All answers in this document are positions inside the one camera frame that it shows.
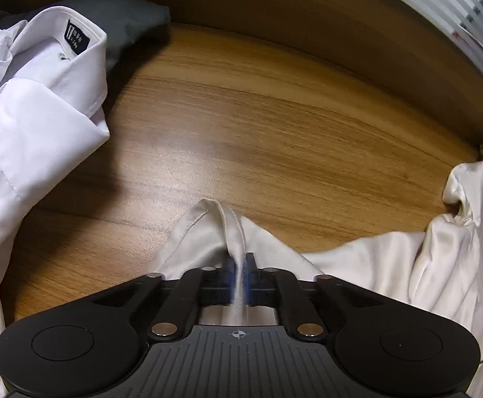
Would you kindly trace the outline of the cream satin shirt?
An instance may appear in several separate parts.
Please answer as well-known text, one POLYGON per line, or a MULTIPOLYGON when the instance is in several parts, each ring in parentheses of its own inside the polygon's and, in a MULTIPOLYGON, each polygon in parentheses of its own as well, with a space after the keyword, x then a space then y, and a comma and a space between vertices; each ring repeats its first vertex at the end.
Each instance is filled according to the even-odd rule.
POLYGON ((201 199, 179 219, 151 269, 178 279, 187 270, 252 253, 261 268, 289 270, 302 280, 332 275, 439 314, 477 339, 482 362, 468 393, 483 397, 483 145, 481 156, 447 178, 442 198, 457 212, 432 219, 423 232, 383 233, 327 252, 299 253, 231 207, 201 199))

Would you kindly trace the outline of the white dress shirt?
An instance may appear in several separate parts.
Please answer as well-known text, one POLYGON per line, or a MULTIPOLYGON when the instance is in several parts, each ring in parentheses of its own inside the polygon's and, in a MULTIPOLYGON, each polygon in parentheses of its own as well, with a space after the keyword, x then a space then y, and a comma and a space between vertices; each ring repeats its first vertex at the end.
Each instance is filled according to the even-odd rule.
POLYGON ((0 29, 0 283, 26 214, 109 138, 106 91, 106 33, 80 13, 0 29))

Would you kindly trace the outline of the dark grey garment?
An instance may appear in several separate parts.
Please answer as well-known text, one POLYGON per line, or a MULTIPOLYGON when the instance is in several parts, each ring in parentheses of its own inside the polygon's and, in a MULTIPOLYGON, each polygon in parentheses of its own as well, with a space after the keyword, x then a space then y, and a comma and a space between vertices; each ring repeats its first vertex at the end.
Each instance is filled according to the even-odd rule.
POLYGON ((0 12, 0 83, 31 79, 57 89, 105 87, 121 51, 168 24, 169 10, 146 0, 64 0, 20 15, 0 12))

